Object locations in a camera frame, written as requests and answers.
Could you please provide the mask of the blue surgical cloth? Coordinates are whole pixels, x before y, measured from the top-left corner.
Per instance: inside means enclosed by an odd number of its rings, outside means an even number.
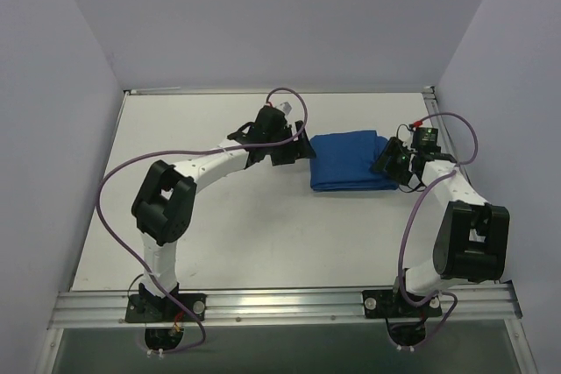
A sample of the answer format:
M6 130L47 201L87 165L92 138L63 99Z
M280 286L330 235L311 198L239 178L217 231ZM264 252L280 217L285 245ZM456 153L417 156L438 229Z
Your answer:
M316 157L309 161L314 192L391 191L398 185L372 165L388 140L377 131L350 131L316 135L310 139Z

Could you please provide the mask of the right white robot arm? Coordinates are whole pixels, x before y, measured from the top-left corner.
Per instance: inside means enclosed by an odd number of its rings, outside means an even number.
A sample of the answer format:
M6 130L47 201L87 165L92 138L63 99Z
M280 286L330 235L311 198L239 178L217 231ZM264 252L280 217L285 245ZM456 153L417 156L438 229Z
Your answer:
M460 172L460 164L437 144L438 130L416 127L403 142L391 137L371 166L398 186L416 178L421 195L406 222L398 253L397 277L390 292L390 307L411 314L421 302L465 281L496 281L504 273L510 214L478 194ZM443 206L432 255L426 262L406 268L405 250L415 217L424 198L435 195Z

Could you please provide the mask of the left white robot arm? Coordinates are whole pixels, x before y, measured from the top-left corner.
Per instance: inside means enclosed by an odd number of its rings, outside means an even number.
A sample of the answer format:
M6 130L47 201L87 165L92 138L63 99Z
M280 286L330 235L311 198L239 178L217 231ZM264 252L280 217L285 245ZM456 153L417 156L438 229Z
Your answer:
M191 223L196 195L265 157L273 166L282 166L316 156L305 131L307 120L290 124L287 114L286 102L278 107L265 105L253 122L229 134L211 152L174 164L158 160L149 167L131 213L141 233L147 264L139 295L155 320L166 321L176 312L177 243Z

